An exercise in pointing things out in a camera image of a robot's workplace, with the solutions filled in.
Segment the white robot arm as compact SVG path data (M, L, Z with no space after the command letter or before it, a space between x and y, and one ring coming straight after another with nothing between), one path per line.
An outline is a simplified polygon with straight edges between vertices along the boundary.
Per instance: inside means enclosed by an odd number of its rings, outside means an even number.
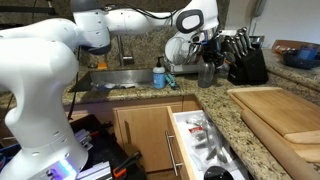
M138 35L162 26L208 41L219 25L216 0L191 0L173 12L125 5L108 10L96 0L71 0L70 6L73 20L53 18L0 31L0 85L16 99L5 124L21 146L0 180L39 180L49 172L76 180L85 166L88 151L76 139L62 105L63 91L79 69L76 48L102 55L110 51L112 35Z

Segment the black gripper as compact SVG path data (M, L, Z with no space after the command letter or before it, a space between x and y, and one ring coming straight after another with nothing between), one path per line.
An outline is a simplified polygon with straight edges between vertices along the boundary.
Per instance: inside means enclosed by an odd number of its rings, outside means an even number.
M202 45L202 58L205 62L213 62L216 67L223 64L224 55L221 52L221 40L218 34Z

